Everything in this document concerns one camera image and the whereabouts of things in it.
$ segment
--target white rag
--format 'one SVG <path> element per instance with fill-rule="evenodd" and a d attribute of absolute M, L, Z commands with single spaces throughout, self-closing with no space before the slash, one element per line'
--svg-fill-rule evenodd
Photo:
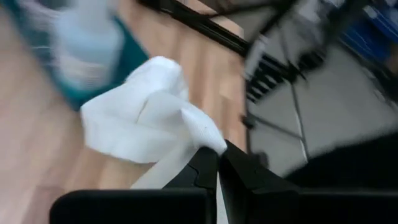
<path fill-rule="evenodd" d="M 132 189 L 161 189 L 202 146 L 219 155 L 226 143 L 213 120 L 188 101 L 181 66 L 154 57 L 126 82 L 81 107 L 85 144 L 137 163 L 156 162 Z M 218 178 L 217 223 L 228 223 Z"/>

